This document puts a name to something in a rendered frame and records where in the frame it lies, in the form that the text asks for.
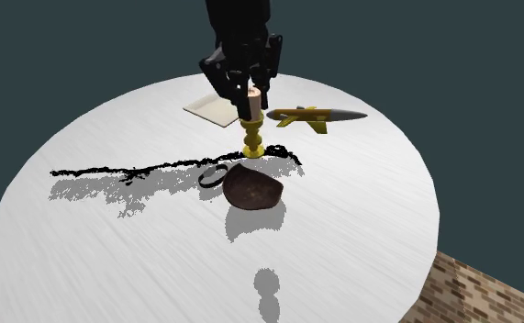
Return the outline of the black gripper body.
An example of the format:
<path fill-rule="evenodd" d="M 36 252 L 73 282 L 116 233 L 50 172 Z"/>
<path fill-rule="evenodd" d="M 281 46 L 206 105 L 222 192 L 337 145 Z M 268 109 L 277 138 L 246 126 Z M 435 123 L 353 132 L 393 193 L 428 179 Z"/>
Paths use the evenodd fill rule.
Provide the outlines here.
<path fill-rule="evenodd" d="M 210 26 L 215 32 L 215 48 L 236 40 L 249 43 L 259 39 L 271 47 L 266 26 L 271 17 L 270 0 L 205 0 Z"/>

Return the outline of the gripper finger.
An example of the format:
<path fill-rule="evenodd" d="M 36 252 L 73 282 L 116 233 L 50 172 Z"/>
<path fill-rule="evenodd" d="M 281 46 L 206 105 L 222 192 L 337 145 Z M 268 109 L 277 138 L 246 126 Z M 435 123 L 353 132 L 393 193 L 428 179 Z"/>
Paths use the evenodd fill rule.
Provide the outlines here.
<path fill-rule="evenodd" d="M 249 75 L 232 65 L 223 47 L 215 48 L 209 56 L 199 62 L 199 67 L 216 93 L 236 107 L 239 118 L 250 120 Z"/>
<path fill-rule="evenodd" d="M 270 90 L 270 80 L 278 73 L 283 36 L 271 34 L 266 40 L 256 39 L 253 42 L 250 77 L 254 86 L 261 92 L 261 109 L 268 108 L 267 94 Z"/>

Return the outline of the beige square tray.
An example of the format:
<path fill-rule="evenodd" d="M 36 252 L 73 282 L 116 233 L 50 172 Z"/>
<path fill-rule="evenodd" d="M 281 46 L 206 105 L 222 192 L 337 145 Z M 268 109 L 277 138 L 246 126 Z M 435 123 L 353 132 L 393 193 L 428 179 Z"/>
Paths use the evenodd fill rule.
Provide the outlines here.
<path fill-rule="evenodd" d="M 217 94 L 206 95 L 194 101 L 185 106 L 184 111 L 222 128 L 226 128 L 239 118 L 237 108 L 228 99 Z"/>

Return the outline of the gold candlestick with pale candle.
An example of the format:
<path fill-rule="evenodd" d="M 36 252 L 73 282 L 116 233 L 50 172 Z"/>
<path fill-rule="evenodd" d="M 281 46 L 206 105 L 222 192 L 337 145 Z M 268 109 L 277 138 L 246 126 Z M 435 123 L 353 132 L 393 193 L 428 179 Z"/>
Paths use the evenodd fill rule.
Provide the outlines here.
<path fill-rule="evenodd" d="M 262 115 L 262 92 L 256 87 L 251 86 L 248 89 L 248 99 L 251 112 L 251 120 L 240 119 L 240 125 L 245 130 L 243 139 L 243 154 L 247 158 L 260 158 L 264 154 L 262 137 L 259 135 L 259 129 L 263 124 Z"/>

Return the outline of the yellow and grey toy rocket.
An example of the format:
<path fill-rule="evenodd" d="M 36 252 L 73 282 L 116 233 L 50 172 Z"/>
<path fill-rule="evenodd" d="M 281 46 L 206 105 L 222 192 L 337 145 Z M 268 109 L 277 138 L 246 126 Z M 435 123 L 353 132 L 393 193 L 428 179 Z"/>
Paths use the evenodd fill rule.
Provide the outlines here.
<path fill-rule="evenodd" d="M 266 113 L 272 120 L 278 121 L 278 128 L 285 128 L 294 122 L 305 122 L 318 134 L 327 134 L 329 122 L 349 121 L 368 117 L 358 111 L 343 109 L 317 108 L 316 106 L 273 109 Z"/>

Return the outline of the dark brown bowl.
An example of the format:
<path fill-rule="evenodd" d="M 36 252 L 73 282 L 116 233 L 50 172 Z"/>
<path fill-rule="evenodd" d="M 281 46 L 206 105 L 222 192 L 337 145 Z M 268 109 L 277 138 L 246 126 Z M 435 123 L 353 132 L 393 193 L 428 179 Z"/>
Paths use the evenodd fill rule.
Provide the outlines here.
<path fill-rule="evenodd" d="M 225 175 L 222 192 L 228 202 L 242 210 L 262 210 L 276 206 L 284 185 L 271 176 L 238 163 Z"/>

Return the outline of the round white table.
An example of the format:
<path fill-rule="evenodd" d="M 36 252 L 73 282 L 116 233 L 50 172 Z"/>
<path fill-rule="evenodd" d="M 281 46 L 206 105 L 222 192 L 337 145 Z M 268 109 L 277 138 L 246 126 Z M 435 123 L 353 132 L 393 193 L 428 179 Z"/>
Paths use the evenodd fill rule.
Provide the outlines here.
<path fill-rule="evenodd" d="M 280 75 L 274 108 L 368 117 L 316 134 L 266 120 L 290 157 L 247 166 L 283 185 L 246 212 L 207 187 L 203 159 L 242 147 L 184 107 L 200 74 L 77 118 L 25 163 L 0 202 L 0 323 L 398 323 L 435 258 L 440 212 L 417 149 L 362 100 Z"/>

